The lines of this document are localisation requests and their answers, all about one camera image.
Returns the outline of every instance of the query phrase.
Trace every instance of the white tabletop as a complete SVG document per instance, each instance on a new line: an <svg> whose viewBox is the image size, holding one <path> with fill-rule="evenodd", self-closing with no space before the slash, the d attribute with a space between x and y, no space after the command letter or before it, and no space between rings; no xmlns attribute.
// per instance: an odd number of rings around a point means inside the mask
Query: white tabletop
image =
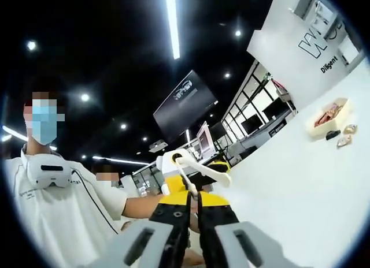
<svg viewBox="0 0 370 268"><path fill-rule="evenodd" d="M353 144L340 149L338 138L312 142L305 132L305 121L338 97L353 102L348 124L358 124ZM213 184L214 192L230 201L241 221L277 241L297 266L336 266L362 236L370 211L368 64L303 109L230 176L231 187Z"/></svg>

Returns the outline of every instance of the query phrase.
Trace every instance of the wall-mounted monitor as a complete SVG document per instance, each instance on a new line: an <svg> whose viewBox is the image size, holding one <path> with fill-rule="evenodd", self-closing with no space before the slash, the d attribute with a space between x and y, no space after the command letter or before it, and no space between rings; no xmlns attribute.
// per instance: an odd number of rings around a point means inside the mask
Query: wall-mounted monitor
<svg viewBox="0 0 370 268"><path fill-rule="evenodd" d="M251 116L246 121L242 122L242 127L245 129L248 135L258 130L263 123L257 114Z"/></svg>
<svg viewBox="0 0 370 268"><path fill-rule="evenodd" d="M191 71L162 102L153 116L167 142L174 141L201 118L215 103L216 98Z"/></svg>
<svg viewBox="0 0 370 268"><path fill-rule="evenodd" d="M283 102L280 98L275 99L268 107L265 108L263 113L265 113L267 119L272 120L272 117L276 118L283 114L284 112L290 110L288 105Z"/></svg>

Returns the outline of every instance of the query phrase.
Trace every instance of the black ceiling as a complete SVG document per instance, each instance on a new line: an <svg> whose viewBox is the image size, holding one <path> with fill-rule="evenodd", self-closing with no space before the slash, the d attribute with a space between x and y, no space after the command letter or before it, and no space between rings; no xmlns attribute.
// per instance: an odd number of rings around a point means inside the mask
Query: black ceiling
<svg viewBox="0 0 370 268"><path fill-rule="evenodd" d="M175 85L195 70L219 101L212 125L224 114L253 57L253 33L240 14L240 0L177 0L180 58L173 59L165 0L11 0L8 113L3 124L25 134L20 90L40 70L61 75L68 98L64 129L54 142L65 158L101 155L155 160L149 145L162 138L153 112ZM235 36L240 29L242 35ZM35 40L38 51L26 42ZM229 79L224 78L230 72ZM88 93L90 101L80 100ZM122 131L120 124L127 124ZM176 148L185 137L171 144ZM11 144L18 149L21 142ZM125 172L139 166L123 165Z"/></svg>

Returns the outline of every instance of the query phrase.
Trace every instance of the cardboard box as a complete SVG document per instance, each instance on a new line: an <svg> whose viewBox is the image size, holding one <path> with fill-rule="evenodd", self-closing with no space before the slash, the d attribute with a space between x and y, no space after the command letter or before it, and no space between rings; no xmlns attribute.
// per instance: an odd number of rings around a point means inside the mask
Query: cardboard box
<svg viewBox="0 0 370 268"><path fill-rule="evenodd" d="M336 115L336 117L322 125L315 127L315 122L327 111L329 111L333 104L342 106L342 109ZM349 114L353 110L353 105L351 101L347 98L338 98L335 101L325 105L321 110L319 110L315 115L313 115L306 123L306 130L308 134L315 139L325 138L329 131L343 130L345 122Z"/></svg>

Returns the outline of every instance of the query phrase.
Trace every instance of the cable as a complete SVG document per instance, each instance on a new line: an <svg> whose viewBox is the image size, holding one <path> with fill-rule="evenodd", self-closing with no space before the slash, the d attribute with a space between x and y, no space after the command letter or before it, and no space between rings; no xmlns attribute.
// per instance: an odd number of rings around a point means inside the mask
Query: cable
<svg viewBox="0 0 370 268"><path fill-rule="evenodd" d="M109 227L110 227L111 229L113 229L113 231L115 232L115 234L119 234L119 233L115 230L115 228L110 224L110 222L109 222L109 221L108 221L108 219L105 217L105 215L103 214L103 212L102 212L102 211L101 211L101 209L99 208L99 206L98 206L98 204L96 203L96 201L94 200L94 198L91 196L90 192L88 191L88 189L87 189L87 187L86 187L86 185L85 185L84 180L82 179L82 176L81 176L81 175L80 175L80 173L77 171L77 169L72 170L72 174L74 174L74 173L76 173L76 174L79 176L79 178L81 179L81 182L82 182L83 186L85 187L85 190L86 190L86 192L88 193L88 195L89 195L90 199L94 202L95 206L96 206L96 207L97 207L97 209L99 210L100 214L102 214L102 216L103 216L104 220L107 222L107 224L109 225Z"/></svg>
<svg viewBox="0 0 370 268"><path fill-rule="evenodd" d="M197 190L197 187L195 186L194 183L192 183L189 178L187 177L187 175L185 174L183 168L181 167L181 164L179 163L179 159L176 158L176 166L177 168L179 169L179 172L181 174L181 176L183 177L183 179L185 180L186 182L186 185L187 185L187 188L188 190L190 191L191 193L191 196L193 197L193 199L197 199L198 197L198 190Z"/></svg>

